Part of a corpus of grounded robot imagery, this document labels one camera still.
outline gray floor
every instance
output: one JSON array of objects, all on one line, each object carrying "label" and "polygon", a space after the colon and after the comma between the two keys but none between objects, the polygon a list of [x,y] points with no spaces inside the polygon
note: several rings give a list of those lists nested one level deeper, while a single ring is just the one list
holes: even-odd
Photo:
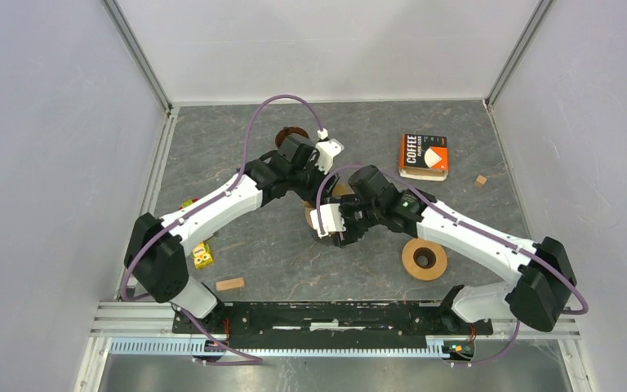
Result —
[{"label": "gray floor", "polygon": [[[503,343],[479,341],[487,357]],[[450,369],[437,359],[267,358],[255,367],[202,367],[189,357],[112,355],[100,391],[570,391],[556,341],[520,341],[497,363]]]},{"label": "gray floor", "polygon": [[[157,214],[202,197],[234,174],[244,127],[254,108],[181,108]],[[412,183],[478,221],[517,236],[526,234],[504,157],[481,102],[339,103],[315,108],[331,136],[345,145],[336,166],[370,163],[397,171],[403,133],[447,136],[451,165],[447,180]],[[272,149],[282,127],[299,126],[314,133],[314,124],[301,105],[271,105],[256,122],[249,158]],[[473,184],[480,174],[488,179],[481,189]],[[244,277],[245,288],[220,294],[225,301],[440,299],[456,284],[478,286],[499,280],[451,250],[440,279],[415,280],[400,261],[408,240],[374,228],[362,241],[343,249],[316,243],[301,201],[288,195],[221,229],[211,241],[215,264],[200,271],[192,265],[189,269],[209,287],[216,281]]]}]

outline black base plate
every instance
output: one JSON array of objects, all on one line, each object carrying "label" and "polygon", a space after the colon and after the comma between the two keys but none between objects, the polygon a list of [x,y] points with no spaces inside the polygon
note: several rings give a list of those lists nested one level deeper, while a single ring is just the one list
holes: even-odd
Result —
[{"label": "black base plate", "polygon": [[[177,316],[174,333],[200,333],[183,314]],[[240,349],[425,348],[427,335],[470,334],[469,324],[450,309],[422,301],[220,303],[203,323],[210,333],[229,329],[229,345]],[[312,331],[312,323],[363,329]],[[491,322],[474,327],[477,335],[494,332]]]}]

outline wooden block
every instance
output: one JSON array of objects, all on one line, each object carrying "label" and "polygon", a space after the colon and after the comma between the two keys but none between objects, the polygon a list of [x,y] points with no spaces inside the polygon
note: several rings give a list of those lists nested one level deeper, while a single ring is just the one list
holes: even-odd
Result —
[{"label": "wooden block", "polygon": [[223,280],[221,282],[215,283],[215,287],[217,288],[218,292],[223,292],[224,290],[232,290],[235,288],[242,288],[244,286],[246,286],[244,278]]},{"label": "wooden block", "polygon": [[486,182],[487,178],[485,176],[477,176],[477,180],[474,181],[474,185],[478,188],[482,188]]}]

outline white wall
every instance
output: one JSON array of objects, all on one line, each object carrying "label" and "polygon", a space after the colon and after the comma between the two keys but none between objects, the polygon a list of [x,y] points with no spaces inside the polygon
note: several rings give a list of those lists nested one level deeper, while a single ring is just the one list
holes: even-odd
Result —
[{"label": "white wall", "polygon": [[0,391],[72,390],[161,121],[100,1],[0,1]]},{"label": "white wall", "polygon": [[483,98],[536,0],[120,0],[175,102]]},{"label": "white wall", "polygon": [[598,387],[627,390],[627,2],[556,2],[495,111],[534,235],[589,299]]}]

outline masking tape roll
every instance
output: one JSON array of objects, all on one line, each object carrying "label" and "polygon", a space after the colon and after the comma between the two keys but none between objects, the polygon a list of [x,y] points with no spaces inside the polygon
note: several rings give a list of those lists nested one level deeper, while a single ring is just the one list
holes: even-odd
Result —
[{"label": "masking tape roll", "polygon": [[[331,192],[333,197],[339,198],[340,196],[345,196],[346,194],[352,194],[352,190],[347,187],[345,184],[337,183]],[[311,204],[304,202],[304,215],[306,216],[306,223],[309,224],[311,229],[314,228],[314,224],[311,223],[311,211],[314,210],[314,206]]]},{"label": "masking tape roll", "polygon": [[448,267],[448,256],[441,245],[414,238],[402,249],[402,266],[419,280],[434,280]]}]

